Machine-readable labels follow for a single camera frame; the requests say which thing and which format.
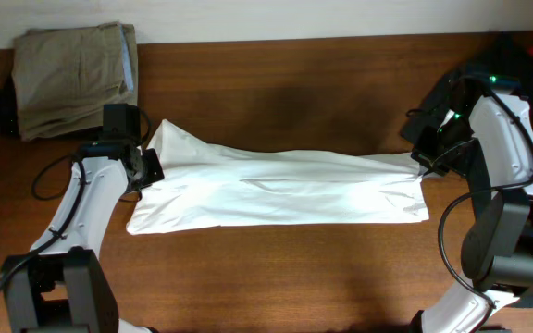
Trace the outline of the dark green t-shirt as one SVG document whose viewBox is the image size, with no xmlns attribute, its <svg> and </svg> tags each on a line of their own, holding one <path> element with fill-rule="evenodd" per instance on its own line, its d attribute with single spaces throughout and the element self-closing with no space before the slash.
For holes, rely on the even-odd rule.
<svg viewBox="0 0 533 333">
<path fill-rule="evenodd" d="M 477 142 L 465 155 L 474 213 L 480 216 L 498 191 L 520 189 L 533 200 L 533 56 L 510 36 L 443 75 L 412 110 L 442 120 L 460 113 Z M 412 145 L 408 120 L 401 135 Z"/>
</svg>

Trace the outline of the white printed t-shirt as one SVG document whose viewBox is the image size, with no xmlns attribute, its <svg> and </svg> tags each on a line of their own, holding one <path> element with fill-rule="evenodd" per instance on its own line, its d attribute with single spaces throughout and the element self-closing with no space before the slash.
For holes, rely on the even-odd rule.
<svg viewBox="0 0 533 333">
<path fill-rule="evenodd" d="M 258 153 L 204 142 L 167 120 L 149 145 L 165 177 L 143 190 L 127 224 L 131 235 L 429 218 L 409 154 Z"/>
</svg>

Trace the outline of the folded black garment under trousers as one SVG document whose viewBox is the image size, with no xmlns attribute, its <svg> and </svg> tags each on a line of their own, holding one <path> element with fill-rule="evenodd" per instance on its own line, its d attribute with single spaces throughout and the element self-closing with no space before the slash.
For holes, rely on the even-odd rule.
<svg viewBox="0 0 533 333">
<path fill-rule="evenodd" d="M 62 134 L 55 134 L 53 138 L 59 140 L 95 139 L 102 130 L 102 126 L 88 129 L 75 129 Z M 19 139 L 19 125 L 17 114 L 16 91 L 11 76 L 8 76 L 0 88 L 0 135 L 2 137 Z"/>
</svg>

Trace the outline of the folded khaki trousers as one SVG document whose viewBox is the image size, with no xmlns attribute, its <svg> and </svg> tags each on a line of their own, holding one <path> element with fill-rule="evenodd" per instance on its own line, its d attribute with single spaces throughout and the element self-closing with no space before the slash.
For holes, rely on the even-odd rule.
<svg viewBox="0 0 533 333">
<path fill-rule="evenodd" d="M 99 127 L 105 105 L 138 104 L 138 52 L 131 24 L 33 29 L 13 46 L 11 77 L 24 141 Z"/>
</svg>

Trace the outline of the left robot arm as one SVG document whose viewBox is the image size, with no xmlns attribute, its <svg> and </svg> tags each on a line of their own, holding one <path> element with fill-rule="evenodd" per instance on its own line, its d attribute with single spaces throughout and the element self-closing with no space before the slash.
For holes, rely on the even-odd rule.
<svg viewBox="0 0 533 333">
<path fill-rule="evenodd" d="M 105 105 L 97 140 L 67 155 L 68 185 L 42 236 L 1 266 L 0 298 L 13 332 L 141 332 L 121 318 L 99 262 L 115 206 L 163 179 L 155 149 L 144 148 L 149 117 L 128 104 Z"/>
</svg>

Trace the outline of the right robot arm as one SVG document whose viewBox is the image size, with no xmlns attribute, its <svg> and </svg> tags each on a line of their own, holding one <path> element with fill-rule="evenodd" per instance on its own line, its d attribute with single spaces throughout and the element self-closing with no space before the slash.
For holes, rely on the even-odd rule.
<svg viewBox="0 0 533 333">
<path fill-rule="evenodd" d="M 478 332 L 533 297 L 533 89 L 518 78 L 464 74 L 410 112 L 403 136 L 427 173 L 453 172 L 473 206 L 452 286 L 412 332 Z"/>
</svg>

